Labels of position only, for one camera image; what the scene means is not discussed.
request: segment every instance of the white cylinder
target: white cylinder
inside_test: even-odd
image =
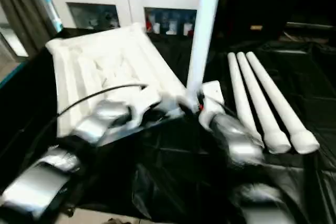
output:
[[[284,153],[288,151],[291,148],[290,143],[285,133],[280,130],[245,55],[239,52],[237,58],[262,130],[264,131],[264,141],[269,148],[269,152]]]
[[[197,10],[187,81],[187,93],[195,101],[197,100],[197,92],[202,87],[217,4],[218,0],[200,0]]]
[[[264,147],[264,143],[261,140],[261,135],[258,133],[256,124],[253,119],[251,107],[248,103],[236,55],[233,52],[230,52],[227,55],[227,58],[229,62],[230,76],[231,76],[233,94],[235,97],[237,116],[239,120],[242,122],[242,124],[250,130],[252,136],[259,141],[262,147]]]
[[[320,144],[317,142],[314,135],[305,128],[255,54],[253,52],[248,52],[247,58],[279,116],[284,122],[284,125],[288,129],[290,140],[294,148],[300,154],[316,151],[320,147]]]

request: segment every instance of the floor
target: floor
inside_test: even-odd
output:
[[[0,56],[0,82],[3,81],[20,63]]]

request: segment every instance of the robotic arm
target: robotic arm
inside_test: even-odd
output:
[[[72,131],[71,141],[65,138],[58,146],[50,148],[4,191],[1,197],[0,223],[1,220],[8,224],[54,223],[59,213],[64,211],[71,194],[90,174],[92,160],[100,146],[142,130],[144,127],[140,124],[145,112],[154,106],[169,113],[179,110],[176,101],[172,102],[170,99],[167,102],[152,91],[145,89],[145,92],[145,102],[138,102],[136,105],[101,101],[93,113]],[[203,109],[197,115],[201,125],[212,132],[219,148],[223,149],[229,167],[239,171],[246,166],[262,164],[261,147],[255,144],[253,137],[242,124],[227,115],[216,102],[204,98]],[[232,194],[238,205],[248,201],[255,206],[259,202],[273,202],[279,197],[276,189],[252,185],[238,187]],[[247,223],[269,223],[270,217],[263,217],[263,214],[269,212],[265,212],[263,207],[251,209],[245,209]],[[280,221],[286,221],[282,223],[294,223],[290,222],[288,215],[278,216]]]

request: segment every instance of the curtain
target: curtain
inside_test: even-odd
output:
[[[11,28],[29,56],[36,55],[56,30],[40,0],[0,0]]]

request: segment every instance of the bottle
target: bottle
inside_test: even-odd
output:
[[[190,17],[189,15],[186,15],[185,17],[185,23],[183,26],[183,35],[188,36],[189,31],[193,29],[193,24],[190,22]]]
[[[164,11],[161,18],[161,32],[166,33],[169,30],[169,12]]]

